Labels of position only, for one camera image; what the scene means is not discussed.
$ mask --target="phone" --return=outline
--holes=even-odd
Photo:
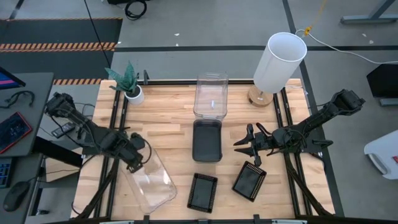
[[[7,151],[31,131],[32,127],[19,112],[0,123],[0,154]]]

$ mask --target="small black tray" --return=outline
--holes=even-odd
[[[254,202],[267,172],[246,161],[243,164],[232,190]]]
[[[221,153],[221,121],[198,119],[193,122],[192,158],[197,162],[218,162]]]
[[[217,180],[216,177],[195,173],[193,175],[187,207],[211,213],[216,196]]]

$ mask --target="clear plastic container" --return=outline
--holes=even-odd
[[[139,152],[144,156],[144,160],[146,160],[150,152],[148,145]],[[152,155],[148,162],[137,172],[132,174],[126,167],[127,164],[122,161],[119,171],[127,178],[127,182],[143,213],[150,214],[177,195],[177,188],[155,149],[152,149]]]
[[[197,119],[222,121],[227,113],[228,76],[206,73],[198,75],[193,113]]]

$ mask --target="wooden tabletop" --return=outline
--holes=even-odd
[[[113,81],[102,81],[93,121],[100,126],[109,126],[114,91],[109,88]],[[287,96],[294,123],[309,116],[307,103],[300,79],[290,79]],[[154,85],[142,86],[145,100],[141,105],[129,105],[126,127],[128,133],[137,132],[147,139],[162,160],[172,181],[177,187],[177,196],[151,213],[152,220],[196,220],[207,219],[252,219],[254,214],[261,218],[293,218],[294,211],[290,198],[285,162],[282,154],[267,157],[269,152],[261,151],[261,169],[267,172],[265,181],[254,202],[231,190],[234,181],[245,161],[253,163],[253,158],[234,152],[234,142],[246,135],[248,123],[262,123],[268,131],[278,128],[274,105],[256,108],[248,102],[247,93],[251,85],[228,85],[228,114],[223,120],[223,158],[217,163],[197,163],[192,159],[193,105],[195,85]],[[119,124],[123,96],[120,97]],[[282,97],[279,97],[283,108]],[[287,125],[282,110],[284,125]],[[74,201],[80,212],[98,189],[102,156],[96,156],[80,172],[80,179]],[[334,212],[330,192],[318,159],[302,154],[302,164],[308,188],[319,202],[331,213]],[[188,195],[194,173],[218,178],[216,197],[212,213],[203,213],[187,208]],[[305,213],[302,194],[297,188],[300,210]],[[101,215],[104,215],[108,193],[103,199]],[[126,176],[118,172],[114,197],[112,220],[142,220],[144,214],[132,194]]]

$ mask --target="orange striped tape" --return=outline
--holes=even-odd
[[[98,17],[98,18],[93,18],[93,20],[98,20],[98,19],[123,19],[122,17]],[[90,18],[49,18],[49,19],[5,19],[5,21],[70,21],[70,20],[90,20]]]
[[[99,85],[104,78],[70,78],[54,80],[53,85]]]
[[[102,42],[104,50],[114,51],[114,42]],[[44,43],[44,44],[0,44],[0,52],[72,52],[102,50],[99,42],[92,43]]]

